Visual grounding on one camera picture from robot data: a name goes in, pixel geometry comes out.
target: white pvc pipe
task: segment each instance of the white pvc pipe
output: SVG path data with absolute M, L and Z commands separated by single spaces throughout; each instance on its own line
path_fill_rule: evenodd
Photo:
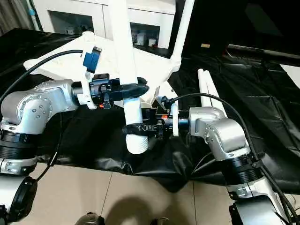
M 30 17 L 31 17 L 31 19 L 32 19 L 32 23 L 33 23 L 34 29 L 35 29 L 35 30 L 40 30 L 39 27 L 38 27 L 37 19 L 36 19 L 36 13 L 35 13 L 35 11 L 33 10 L 30 1 L 29 1 L 29 0 L 26 0 L 26 3 L 27 3 L 27 6 L 28 6 L 29 15 L 30 15 Z
M 120 84 L 137 83 L 126 0 L 110 0 L 108 6 Z M 140 99 L 128 99 L 124 100 L 123 103 L 126 124 L 142 123 Z M 141 154 L 148 148 L 148 138 L 146 136 L 127 135 L 126 144 L 129 152 Z
M 198 80 L 199 80 L 199 90 L 200 90 L 200 92 L 209 94 L 208 87 L 207 87 L 207 84 L 206 84 L 206 80 L 205 80 L 205 77 L 204 77 L 204 70 L 203 69 L 198 70 Z M 209 97 L 201 96 L 200 99 L 201 99 L 201 106 L 202 107 L 212 106 Z
M 187 36 L 188 25 L 191 19 L 194 2 L 195 0 L 186 0 L 184 4 L 179 30 L 176 37 L 175 47 L 174 47 L 173 54 L 171 56 L 171 60 L 175 62 L 179 62 L 179 63 L 181 62 L 181 54 Z

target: black tablecloth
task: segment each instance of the black tablecloth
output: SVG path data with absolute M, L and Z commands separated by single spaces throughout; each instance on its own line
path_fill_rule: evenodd
M 38 58 L 78 36 L 15 29 L 0 37 L 0 93 L 24 71 L 23 63 Z M 167 56 L 163 49 L 144 49 Z M 191 55 L 182 60 L 169 83 L 178 95 L 199 92 L 197 69 L 210 71 L 221 98 L 238 109 L 245 119 L 256 151 L 274 174 L 283 191 L 300 194 L 300 90 L 280 65 L 228 58 Z M 15 90 L 27 90 L 49 80 L 42 75 L 27 77 Z M 198 98 L 180 101 L 180 109 L 200 106 Z M 228 115 L 236 119 L 226 109 Z M 223 185 L 218 164 L 205 170 L 197 165 L 210 150 L 200 138 L 186 132 L 157 142 L 141 155 L 126 149 L 122 127 L 123 109 L 89 110 L 81 106 L 65 112 L 63 138 L 57 163 L 90 169 L 148 176 L 171 192 L 189 180 Z M 60 115 L 54 116 L 41 136 L 37 154 L 40 162 L 52 155 L 60 133 Z M 211 160 L 207 157 L 204 163 Z

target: white cylinder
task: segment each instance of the white cylinder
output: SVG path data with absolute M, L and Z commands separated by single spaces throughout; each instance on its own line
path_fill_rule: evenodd
M 126 0 L 110 0 L 109 11 L 120 84 L 137 83 Z M 140 99 L 128 99 L 124 100 L 123 103 L 126 124 L 142 123 Z M 148 148 L 148 138 L 146 136 L 127 135 L 126 144 L 130 153 L 141 154 Z
M 191 19 L 194 2 L 195 2 L 195 0 L 186 0 L 186 2 L 184 4 L 178 34 L 176 37 L 173 54 L 171 56 L 171 59 L 173 61 L 181 62 L 181 54 L 182 54 L 184 42 L 185 42 L 186 36 L 187 36 L 188 25 L 189 25 L 189 21 Z

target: beige floor tile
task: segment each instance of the beige floor tile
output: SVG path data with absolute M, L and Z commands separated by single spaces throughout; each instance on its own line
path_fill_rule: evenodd
M 113 173 L 102 216 L 107 225 L 149 225 L 161 217 L 195 225 L 192 182 L 172 194 L 151 178 Z
M 231 225 L 227 189 L 194 182 L 197 225 Z
M 45 168 L 38 164 L 36 178 Z M 38 183 L 31 213 L 16 225 L 74 225 L 89 211 L 101 213 L 111 172 L 56 165 Z

